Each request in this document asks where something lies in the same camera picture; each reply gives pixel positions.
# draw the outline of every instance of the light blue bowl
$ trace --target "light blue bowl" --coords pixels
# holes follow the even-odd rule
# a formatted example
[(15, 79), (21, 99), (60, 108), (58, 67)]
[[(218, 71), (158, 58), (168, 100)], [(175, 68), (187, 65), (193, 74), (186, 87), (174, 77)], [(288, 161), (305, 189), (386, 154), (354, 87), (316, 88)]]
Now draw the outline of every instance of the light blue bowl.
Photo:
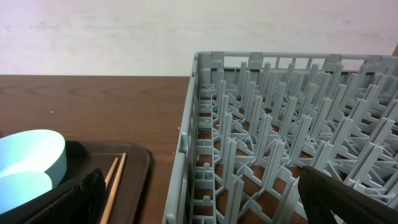
[(0, 139), (0, 177), (18, 172), (45, 172), (52, 185), (57, 186), (66, 170), (65, 140), (58, 132), (31, 130)]
[(20, 172), (0, 177), (0, 214), (16, 208), (52, 188), (43, 172)]

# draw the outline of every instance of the chopsticks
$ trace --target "chopsticks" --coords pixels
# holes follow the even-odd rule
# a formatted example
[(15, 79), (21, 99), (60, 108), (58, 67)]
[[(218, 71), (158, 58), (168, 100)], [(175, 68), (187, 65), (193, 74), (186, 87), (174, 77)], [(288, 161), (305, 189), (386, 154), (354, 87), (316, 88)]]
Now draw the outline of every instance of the chopsticks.
[(113, 175), (114, 169), (116, 168), (116, 164), (117, 163), (118, 163), (118, 158), (116, 157), (116, 158), (114, 158), (114, 161), (113, 161), (113, 164), (111, 166), (111, 169), (109, 170), (108, 174), (106, 175), (106, 178), (105, 178), (105, 190), (108, 189), (109, 182), (111, 181), (111, 178), (112, 178), (112, 175)]
[[(118, 191), (120, 178), (122, 176), (122, 171), (123, 171), (125, 161), (126, 161), (126, 153), (123, 153), (122, 159), (120, 160), (120, 164), (118, 167), (118, 171), (116, 172), (116, 176), (115, 176), (113, 184), (112, 184), (111, 192), (109, 193), (108, 201), (106, 202), (106, 205), (105, 205), (104, 213), (102, 214), (100, 224), (107, 224), (109, 221), (109, 218), (111, 216), (112, 206), (114, 203), (114, 199), (116, 198), (116, 192)], [(118, 163), (118, 158), (115, 158), (115, 160), (113, 161), (113, 164), (111, 166), (111, 169), (109, 170), (108, 174), (106, 175), (105, 189), (107, 188), (109, 181), (111, 180), (111, 177), (114, 172), (114, 168), (116, 167), (116, 163)]]

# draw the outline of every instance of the wood grain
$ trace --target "wood grain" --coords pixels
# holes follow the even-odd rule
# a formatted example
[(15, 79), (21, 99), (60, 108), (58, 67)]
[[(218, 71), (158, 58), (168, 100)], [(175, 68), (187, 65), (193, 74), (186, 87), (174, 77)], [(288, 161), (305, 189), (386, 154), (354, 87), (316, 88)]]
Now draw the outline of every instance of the wood grain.
[(153, 156), (136, 223), (162, 221), (188, 77), (0, 76), (0, 136), (52, 129), (66, 139), (135, 142)]

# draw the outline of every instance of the gray plastic dish rack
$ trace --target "gray plastic dish rack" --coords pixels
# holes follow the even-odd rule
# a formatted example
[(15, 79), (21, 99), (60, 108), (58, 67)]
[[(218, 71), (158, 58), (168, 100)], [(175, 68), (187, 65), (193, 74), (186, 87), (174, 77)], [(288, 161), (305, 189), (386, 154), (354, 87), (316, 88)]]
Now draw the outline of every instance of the gray plastic dish rack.
[(393, 56), (195, 54), (163, 223), (306, 220), (305, 165), (397, 208), (397, 76)]

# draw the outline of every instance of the brown tray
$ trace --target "brown tray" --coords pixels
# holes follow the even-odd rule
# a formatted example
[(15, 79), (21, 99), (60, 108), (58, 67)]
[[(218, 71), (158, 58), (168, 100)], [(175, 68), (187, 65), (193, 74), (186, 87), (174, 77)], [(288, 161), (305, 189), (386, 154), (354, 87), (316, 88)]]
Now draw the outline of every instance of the brown tray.
[[(134, 221), (150, 165), (149, 151), (133, 143), (66, 142), (67, 171), (62, 182), (97, 167), (101, 168), (105, 177), (111, 168), (114, 158), (119, 158), (119, 165), (124, 152), (127, 154), (126, 162), (109, 223), (132, 223)], [(116, 171), (117, 167), (109, 185), (110, 187)]]

